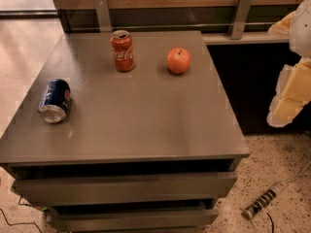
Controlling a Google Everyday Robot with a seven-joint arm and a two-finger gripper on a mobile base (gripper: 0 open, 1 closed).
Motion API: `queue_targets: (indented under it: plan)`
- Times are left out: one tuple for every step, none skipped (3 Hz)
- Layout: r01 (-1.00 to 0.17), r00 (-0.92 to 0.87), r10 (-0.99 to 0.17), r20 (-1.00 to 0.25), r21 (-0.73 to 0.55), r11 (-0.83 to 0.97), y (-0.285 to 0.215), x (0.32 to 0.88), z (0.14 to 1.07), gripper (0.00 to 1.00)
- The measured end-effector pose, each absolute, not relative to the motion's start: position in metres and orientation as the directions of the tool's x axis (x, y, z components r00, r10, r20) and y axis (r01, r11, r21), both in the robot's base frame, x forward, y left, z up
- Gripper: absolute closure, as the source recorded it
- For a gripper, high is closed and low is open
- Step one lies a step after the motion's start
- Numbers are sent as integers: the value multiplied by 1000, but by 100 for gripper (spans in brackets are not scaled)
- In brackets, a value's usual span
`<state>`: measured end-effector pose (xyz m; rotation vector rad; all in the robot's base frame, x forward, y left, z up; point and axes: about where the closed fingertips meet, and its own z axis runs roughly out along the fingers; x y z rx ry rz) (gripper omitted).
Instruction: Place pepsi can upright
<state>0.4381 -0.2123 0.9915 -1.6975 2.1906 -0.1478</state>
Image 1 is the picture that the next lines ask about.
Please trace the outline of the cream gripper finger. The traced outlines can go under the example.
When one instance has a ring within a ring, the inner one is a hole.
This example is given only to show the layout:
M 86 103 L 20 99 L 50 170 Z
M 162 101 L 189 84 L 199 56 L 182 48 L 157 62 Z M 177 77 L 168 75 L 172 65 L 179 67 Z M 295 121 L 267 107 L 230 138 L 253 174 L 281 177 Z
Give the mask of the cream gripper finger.
M 272 127 L 284 127 L 311 101 L 311 59 L 302 57 L 295 66 L 285 65 L 275 90 L 266 121 Z

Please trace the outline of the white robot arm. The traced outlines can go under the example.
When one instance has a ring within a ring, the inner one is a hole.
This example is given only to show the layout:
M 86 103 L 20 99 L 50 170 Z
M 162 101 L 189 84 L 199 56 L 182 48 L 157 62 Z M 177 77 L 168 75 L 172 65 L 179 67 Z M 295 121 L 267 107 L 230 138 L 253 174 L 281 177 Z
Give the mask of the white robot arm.
M 311 101 L 311 0 L 304 0 L 268 33 L 288 36 L 290 50 L 300 56 L 298 63 L 280 72 L 266 119 L 272 127 L 284 127 Z

